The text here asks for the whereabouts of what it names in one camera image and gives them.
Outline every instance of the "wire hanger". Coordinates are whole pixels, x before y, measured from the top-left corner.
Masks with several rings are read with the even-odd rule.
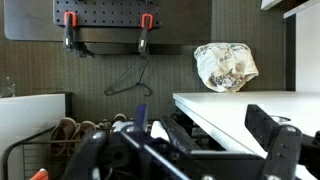
[[[114,85],[117,84],[117,82],[119,82],[119,81],[122,79],[122,77],[123,77],[124,75],[126,75],[127,72],[141,59],[141,56],[139,56],[139,57],[135,60],[135,62],[134,62],[116,81],[114,81],[114,82],[104,91],[105,95],[107,95],[107,96],[112,96],[112,95],[114,95],[114,94],[118,94],[118,93],[121,93],[121,92],[124,92],[124,91],[128,91],[128,90],[134,89],[134,88],[136,88],[136,87],[143,87],[143,88],[145,88],[145,89],[147,90],[147,93],[144,94],[144,96],[146,96],[146,97],[151,96],[151,95],[152,95],[152,89],[149,88],[147,85],[145,85],[145,84],[143,84],[143,83],[141,82],[142,77],[143,77],[143,75],[144,75],[144,72],[145,72],[145,70],[146,70],[146,67],[147,67],[147,65],[148,65],[148,63],[149,63],[149,56],[150,56],[150,55],[148,55],[148,56],[146,57],[146,63],[145,63],[145,65],[144,65],[144,67],[143,67],[142,73],[141,73],[141,75],[140,75],[140,79],[139,79],[139,81],[138,81],[135,85],[130,86],[130,87],[127,87],[127,88],[124,88],[124,89],[121,89],[121,90],[118,90],[118,91],[114,91],[114,90],[113,90]]]

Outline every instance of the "wire basket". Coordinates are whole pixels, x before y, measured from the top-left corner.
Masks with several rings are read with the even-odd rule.
[[[53,128],[35,134],[11,145],[4,153],[3,174],[7,179],[30,179],[40,169],[48,171],[50,180],[61,179],[65,168],[72,158],[68,153],[70,143],[79,140],[50,141]],[[54,154],[54,144],[65,147],[59,155]]]

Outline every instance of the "white countertop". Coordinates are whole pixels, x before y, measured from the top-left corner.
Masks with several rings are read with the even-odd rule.
[[[314,136],[320,130],[320,93],[177,93],[173,98],[177,107],[228,151],[267,155],[245,128],[248,104],[257,104],[269,115],[291,119],[288,124],[304,134]]]

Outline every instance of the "black pegboard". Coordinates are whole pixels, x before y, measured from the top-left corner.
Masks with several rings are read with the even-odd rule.
[[[153,27],[162,25],[160,0],[54,0],[53,21],[64,25],[64,13],[75,12],[78,26],[141,27],[144,13],[153,15]]]

